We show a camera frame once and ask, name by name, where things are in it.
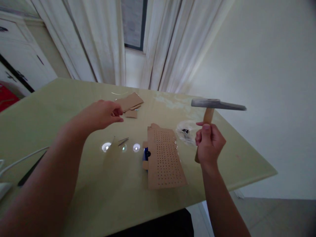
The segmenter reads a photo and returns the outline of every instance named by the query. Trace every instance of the white cabinet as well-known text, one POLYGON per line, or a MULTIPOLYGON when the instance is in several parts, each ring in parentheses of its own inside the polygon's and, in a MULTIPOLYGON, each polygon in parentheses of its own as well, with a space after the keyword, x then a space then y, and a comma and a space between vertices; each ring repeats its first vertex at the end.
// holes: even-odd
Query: white cabinet
POLYGON ((15 16, 3 19, 6 17, 0 13, 0 54, 36 91, 57 75, 23 19, 15 16))
POLYGON ((0 63, 0 83, 20 99, 30 94, 29 90, 2 63, 0 63))
POLYGON ((0 39, 0 54, 26 78, 26 82, 35 91, 50 82, 45 65, 29 45, 0 39))

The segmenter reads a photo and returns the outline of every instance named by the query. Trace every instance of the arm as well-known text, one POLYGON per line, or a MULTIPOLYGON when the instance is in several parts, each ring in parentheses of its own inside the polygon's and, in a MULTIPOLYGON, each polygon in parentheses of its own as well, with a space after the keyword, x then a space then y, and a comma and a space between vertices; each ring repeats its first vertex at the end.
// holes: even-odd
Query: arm
POLYGON ((206 203, 215 236, 250 236, 217 166, 226 140, 217 126, 204 124, 197 132, 196 145, 201 163, 206 203))
POLYGON ((99 100, 66 123, 0 221, 0 236, 58 235, 74 194, 87 137, 123 122, 122 114, 119 104, 99 100))

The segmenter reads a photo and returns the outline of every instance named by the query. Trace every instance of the red object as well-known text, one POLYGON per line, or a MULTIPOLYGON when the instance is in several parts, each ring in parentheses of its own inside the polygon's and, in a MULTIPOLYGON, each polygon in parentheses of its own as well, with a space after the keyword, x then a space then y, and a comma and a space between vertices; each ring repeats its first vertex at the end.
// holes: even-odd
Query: red object
POLYGON ((9 91, 5 86, 0 84, 0 112, 18 102, 19 98, 9 91))

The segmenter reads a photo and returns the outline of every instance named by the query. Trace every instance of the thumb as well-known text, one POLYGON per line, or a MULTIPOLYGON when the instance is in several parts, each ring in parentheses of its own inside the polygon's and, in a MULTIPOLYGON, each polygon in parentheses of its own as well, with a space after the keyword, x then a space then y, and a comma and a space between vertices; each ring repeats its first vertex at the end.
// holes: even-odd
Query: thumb
POLYGON ((202 130, 202 144, 210 144, 211 143, 211 126, 209 124, 203 124, 202 130))
POLYGON ((113 123, 115 123, 115 122, 123 122, 123 121, 124 121, 123 118, 121 118, 121 117, 119 117, 119 116, 113 116, 113 117, 111 117, 111 119, 110 119, 110 124, 113 124, 113 123))

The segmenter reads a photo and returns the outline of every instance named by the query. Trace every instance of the window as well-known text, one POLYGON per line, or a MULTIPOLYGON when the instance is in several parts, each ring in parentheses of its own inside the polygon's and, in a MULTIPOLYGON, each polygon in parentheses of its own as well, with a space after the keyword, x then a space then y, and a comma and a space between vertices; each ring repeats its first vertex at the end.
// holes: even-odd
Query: window
POLYGON ((121 0, 124 45, 143 50, 147 0, 121 0))

